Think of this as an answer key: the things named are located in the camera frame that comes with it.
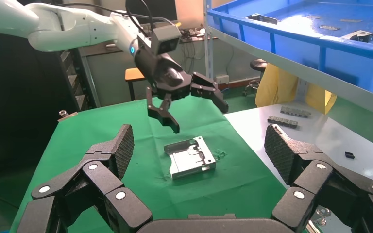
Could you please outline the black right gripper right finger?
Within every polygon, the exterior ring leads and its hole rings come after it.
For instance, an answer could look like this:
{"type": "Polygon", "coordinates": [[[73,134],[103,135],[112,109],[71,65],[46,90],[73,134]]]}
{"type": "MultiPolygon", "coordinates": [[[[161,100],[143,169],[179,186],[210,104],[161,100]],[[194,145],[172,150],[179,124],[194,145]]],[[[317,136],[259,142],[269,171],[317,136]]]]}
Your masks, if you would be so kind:
{"type": "Polygon", "coordinates": [[[295,233],[319,206],[354,233],[373,233],[373,180],[336,164],[316,145],[290,138],[279,125],[266,129],[266,154],[289,186],[272,219],[295,233]]]}

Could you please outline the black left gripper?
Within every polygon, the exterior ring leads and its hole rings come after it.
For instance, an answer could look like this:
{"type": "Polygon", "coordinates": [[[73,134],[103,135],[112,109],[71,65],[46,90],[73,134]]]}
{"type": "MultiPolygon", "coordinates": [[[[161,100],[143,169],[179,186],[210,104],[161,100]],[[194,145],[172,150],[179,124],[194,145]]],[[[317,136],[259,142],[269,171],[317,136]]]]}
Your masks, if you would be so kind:
{"type": "Polygon", "coordinates": [[[224,114],[229,111],[229,105],[216,82],[197,72],[192,76],[187,74],[167,53],[155,55],[146,43],[140,41],[134,62],[151,86],[146,89],[148,116],[157,119],[162,126],[171,127],[174,133],[180,132],[180,126],[169,112],[172,100],[191,94],[210,99],[224,114]],[[153,105],[152,90],[163,99],[159,107],[153,105]]]}

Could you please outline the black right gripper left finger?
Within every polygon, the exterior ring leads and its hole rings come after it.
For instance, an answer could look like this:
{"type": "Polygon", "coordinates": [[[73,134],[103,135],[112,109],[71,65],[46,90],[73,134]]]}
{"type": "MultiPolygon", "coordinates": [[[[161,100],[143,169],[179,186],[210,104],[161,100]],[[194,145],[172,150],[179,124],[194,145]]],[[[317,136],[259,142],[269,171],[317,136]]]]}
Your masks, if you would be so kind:
{"type": "Polygon", "coordinates": [[[77,165],[32,191],[17,231],[66,233],[91,207],[116,233],[135,233],[151,222],[149,208],[122,181],[134,146],[129,124],[113,139],[93,144],[77,165]]]}

